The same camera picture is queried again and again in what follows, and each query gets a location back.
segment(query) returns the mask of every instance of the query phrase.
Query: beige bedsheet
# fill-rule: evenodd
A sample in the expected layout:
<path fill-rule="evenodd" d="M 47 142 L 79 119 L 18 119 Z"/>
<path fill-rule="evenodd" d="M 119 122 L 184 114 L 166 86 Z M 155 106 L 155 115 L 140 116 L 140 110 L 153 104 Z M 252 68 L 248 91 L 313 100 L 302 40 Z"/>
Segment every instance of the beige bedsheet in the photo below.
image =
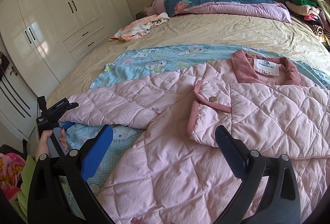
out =
<path fill-rule="evenodd" d="M 229 14 L 185 14 L 151 29 L 131 41 L 108 42 L 88 55 L 50 95 L 47 105 L 86 92 L 103 71 L 125 50 L 182 43 L 238 44 L 275 51 L 301 60 L 330 74 L 330 54 L 312 31 L 293 19 L 293 24 Z"/>

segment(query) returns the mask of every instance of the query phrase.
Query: pink quilted jacket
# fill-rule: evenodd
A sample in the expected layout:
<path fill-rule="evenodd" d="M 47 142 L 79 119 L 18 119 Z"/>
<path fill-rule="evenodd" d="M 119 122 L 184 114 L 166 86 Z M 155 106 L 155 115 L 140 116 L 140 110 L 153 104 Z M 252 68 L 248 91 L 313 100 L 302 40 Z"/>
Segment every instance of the pink quilted jacket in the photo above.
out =
<path fill-rule="evenodd" d="M 264 156 L 287 154 L 304 221 L 330 182 L 329 91 L 284 58 L 251 56 L 157 73 L 70 97 L 62 121 L 146 129 L 98 200 L 117 224 L 212 223 L 241 183 L 216 148 L 215 128 Z M 266 178 L 246 216 L 253 214 Z"/>

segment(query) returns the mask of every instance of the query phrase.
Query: green sweater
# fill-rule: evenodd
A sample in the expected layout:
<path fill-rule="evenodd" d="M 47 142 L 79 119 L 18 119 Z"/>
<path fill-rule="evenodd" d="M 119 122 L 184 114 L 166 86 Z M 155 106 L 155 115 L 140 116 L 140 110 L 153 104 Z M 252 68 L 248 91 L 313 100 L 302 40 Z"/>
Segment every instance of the green sweater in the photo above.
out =
<path fill-rule="evenodd" d="M 291 2 L 293 2 L 296 5 L 309 5 L 309 6 L 313 6 L 316 7 L 316 3 L 310 0 L 290 0 Z"/>

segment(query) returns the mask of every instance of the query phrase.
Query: clothing label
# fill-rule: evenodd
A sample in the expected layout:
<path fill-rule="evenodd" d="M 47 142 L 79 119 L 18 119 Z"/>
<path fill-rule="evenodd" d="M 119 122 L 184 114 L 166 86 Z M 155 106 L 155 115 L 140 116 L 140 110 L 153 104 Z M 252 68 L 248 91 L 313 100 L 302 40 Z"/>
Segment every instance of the clothing label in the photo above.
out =
<path fill-rule="evenodd" d="M 254 59 L 254 68 L 261 74 L 279 76 L 278 65 L 261 59 Z"/>

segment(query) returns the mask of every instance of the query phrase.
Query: jacket collar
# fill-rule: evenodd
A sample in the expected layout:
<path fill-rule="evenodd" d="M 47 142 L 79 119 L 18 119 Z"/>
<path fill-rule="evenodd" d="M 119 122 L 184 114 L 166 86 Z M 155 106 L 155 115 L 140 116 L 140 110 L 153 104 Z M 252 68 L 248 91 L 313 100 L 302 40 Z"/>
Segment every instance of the jacket collar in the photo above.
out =
<path fill-rule="evenodd" d="M 286 82 L 283 85 L 300 85 L 297 67 L 286 57 L 262 57 L 251 55 L 243 50 L 238 50 L 231 55 L 235 75 L 239 83 L 264 84 L 255 72 L 255 69 L 250 65 L 248 58 L 256 58 L 284 65 L 286 68 Z"/>

